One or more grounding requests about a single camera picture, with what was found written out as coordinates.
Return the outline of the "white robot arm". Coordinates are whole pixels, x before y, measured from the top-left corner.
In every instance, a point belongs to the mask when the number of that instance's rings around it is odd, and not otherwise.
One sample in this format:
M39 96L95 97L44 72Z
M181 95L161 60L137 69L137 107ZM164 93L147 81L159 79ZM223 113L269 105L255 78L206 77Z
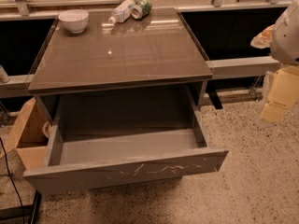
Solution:
M273 59L287 64L299 64L299 0L279 16L276 23L253 37L250 45L256 49L270 48Z

